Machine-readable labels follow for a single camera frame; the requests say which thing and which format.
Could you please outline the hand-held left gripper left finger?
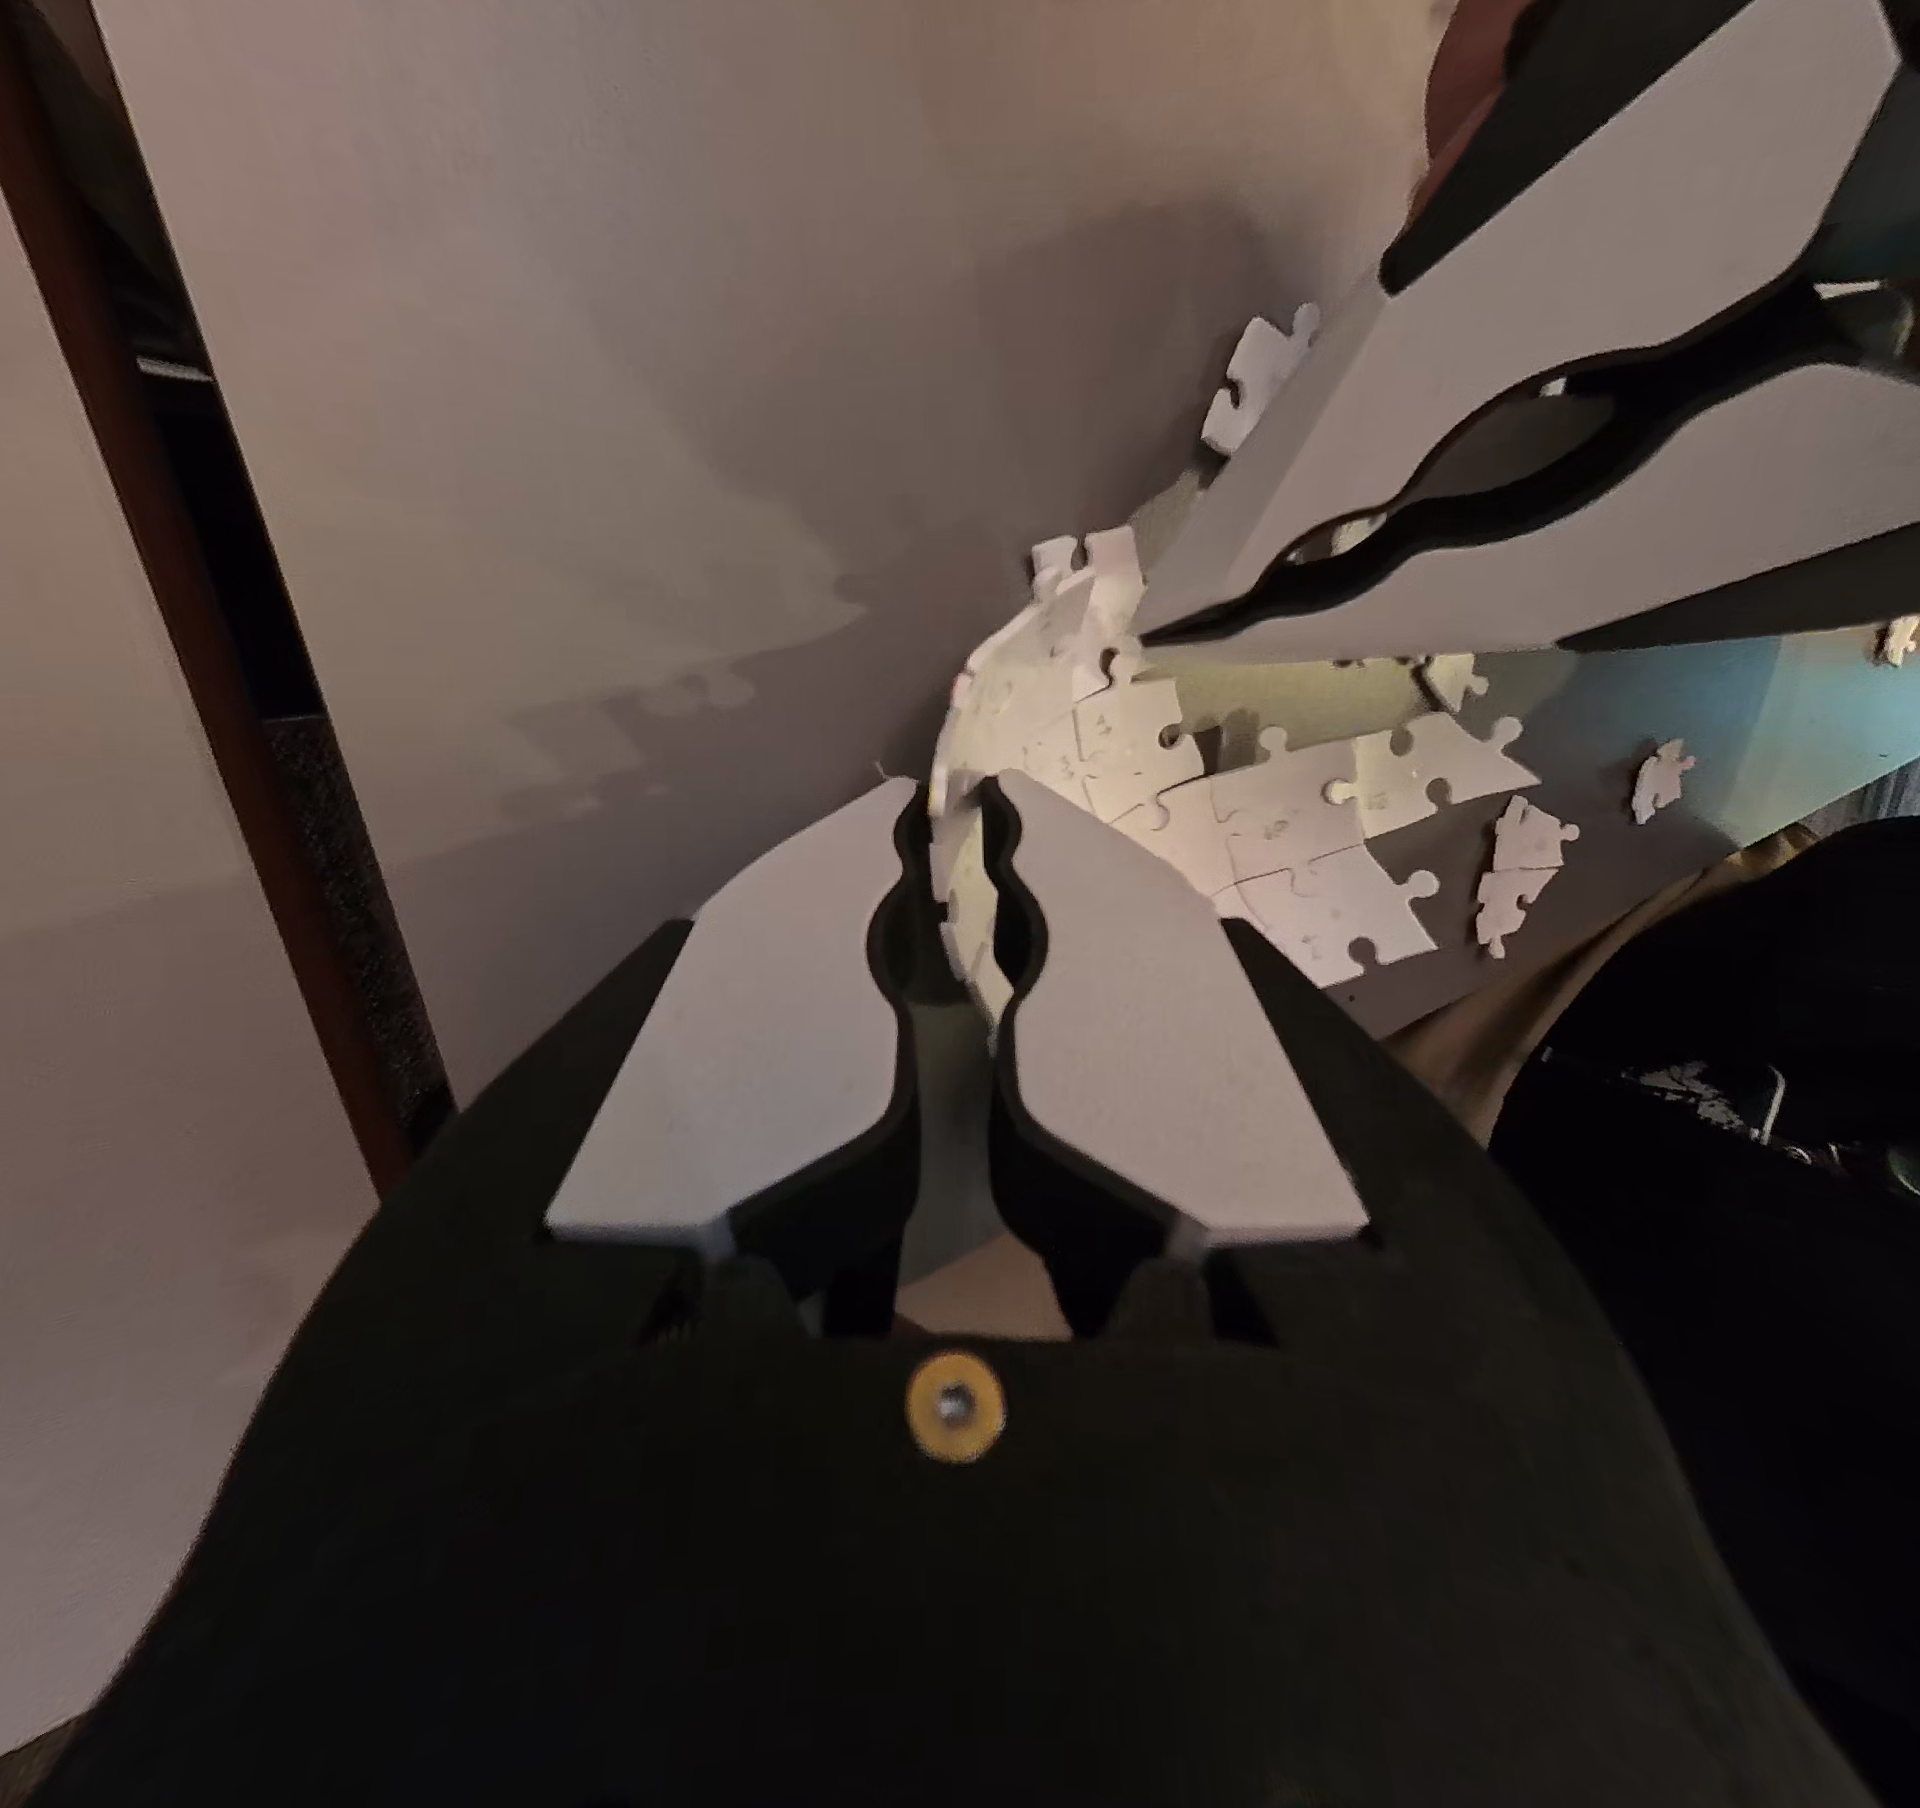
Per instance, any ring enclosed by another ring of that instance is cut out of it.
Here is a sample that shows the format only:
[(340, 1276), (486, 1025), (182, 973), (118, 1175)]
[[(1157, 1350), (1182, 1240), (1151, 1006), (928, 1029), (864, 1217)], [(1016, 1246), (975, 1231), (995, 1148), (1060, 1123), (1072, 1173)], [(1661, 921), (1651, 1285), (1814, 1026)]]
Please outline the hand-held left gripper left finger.
[(546, 1231), (778, 1269), (849, 1269), (918, 1198), (918, 1065), (890, 934), (921, 791), (888, 779), (692, 916), (550, 1201)]

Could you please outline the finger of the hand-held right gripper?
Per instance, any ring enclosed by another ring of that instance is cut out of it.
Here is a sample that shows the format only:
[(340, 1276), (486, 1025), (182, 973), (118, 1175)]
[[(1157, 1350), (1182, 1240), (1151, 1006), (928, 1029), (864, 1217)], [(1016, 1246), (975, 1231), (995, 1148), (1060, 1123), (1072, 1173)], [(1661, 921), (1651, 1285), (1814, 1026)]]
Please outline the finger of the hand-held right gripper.
[(1605, 409), (1571, 398), (1575, 367), (1608, 346), (1655, 349), (1678, 330), (1657, 292), (1679, 291), (1678, 316), (1702, 316), (1735, 274), (1707, 262), (1679, 289), (1678, 265), (1655, 260), (1649, 286), (1623, 285), (1625, 238), (1598, 223), (1627, 188), (1600, 174), (1577, 155), (1567, 181), (1493, 182), (1466, 210), (1460, 252), (1391, 285), (1383, 260), (1434, 188), (1149, 567), (1146, 624), (1238, 629), (1343, 600), (1379, 575), (1389, 515), (1497, 491), (1589, 436)]
[(1430, 540), (1298, 614), (1186, 630), (1216, 664), (1741, 643), (1916, 614), (1917, 392), (1801, 364), (1690, 420), (1593, 498)]

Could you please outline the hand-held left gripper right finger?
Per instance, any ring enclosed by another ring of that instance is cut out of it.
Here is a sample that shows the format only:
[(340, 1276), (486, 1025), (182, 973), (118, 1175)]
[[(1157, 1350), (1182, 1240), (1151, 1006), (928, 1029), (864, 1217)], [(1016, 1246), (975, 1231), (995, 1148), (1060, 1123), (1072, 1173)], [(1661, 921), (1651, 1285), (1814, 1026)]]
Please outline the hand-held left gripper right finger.
[(1340, 1242), (1364, 1202), (1224, 918), (1171, 865), (1019, 771), (977, 793), (1011, 986), (1011, 1117), (1210, 1255)]

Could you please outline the partly built white puzzle ball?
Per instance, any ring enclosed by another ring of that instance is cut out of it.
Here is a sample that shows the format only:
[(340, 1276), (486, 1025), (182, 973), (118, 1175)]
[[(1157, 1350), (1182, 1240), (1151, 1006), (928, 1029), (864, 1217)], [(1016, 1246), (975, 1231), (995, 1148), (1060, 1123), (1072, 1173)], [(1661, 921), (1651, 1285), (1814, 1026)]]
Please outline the partly built white puzzle ball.
[(1370, 842), (1452, 805), (1534, 788), (1501, 716), (1483, 737), (1460, 722), (1488, 683), (1471, 655), (1420, 659), (1432, 709), (1404, 724), (1291, 747), (1274, 728), (1259, 761), (1205, 774), (1177, 684), (1146, 668), (1135, 619), (1144, 580), (1134, 531), (1057, 537), (1027, 555), (1027, 603), (954, 678), (928, 777), (930, 896), (954, 978), (995, 1026), (1010, 997), (995, 956), (995, 888), (977, 803), (1019, 772), (1171, 867), (1222, 918), (1257, 928), (1322, 989), (1432, 952), (1413, 904), (1426, 873), (1395, 878)]

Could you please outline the person's tan trouser leg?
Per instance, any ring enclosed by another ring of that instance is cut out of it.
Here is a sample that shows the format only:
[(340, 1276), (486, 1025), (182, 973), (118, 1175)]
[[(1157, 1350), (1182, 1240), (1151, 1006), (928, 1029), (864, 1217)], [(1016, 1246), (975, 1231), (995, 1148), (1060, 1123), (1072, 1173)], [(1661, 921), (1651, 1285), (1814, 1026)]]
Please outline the person's tan trouser leg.
[(1523, 1067), (1611, 959), (1665, 921), (1776, 875), (1819, 840), (1811, 825), (1797, 820), (1669, 883), (1543, 965), (1436, 1009), (1383, 1044), (1473, 1141), (1485, 1144)]

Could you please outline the wooden-edged white table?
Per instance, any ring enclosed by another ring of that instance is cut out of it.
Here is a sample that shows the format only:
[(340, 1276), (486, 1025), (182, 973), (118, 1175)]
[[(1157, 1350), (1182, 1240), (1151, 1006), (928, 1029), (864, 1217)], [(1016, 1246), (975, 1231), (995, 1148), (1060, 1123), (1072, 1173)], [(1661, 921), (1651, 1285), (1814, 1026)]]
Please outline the wooden-edged white table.
[(4, 0), (4, 1767), (451, 1115), (90, 0)]

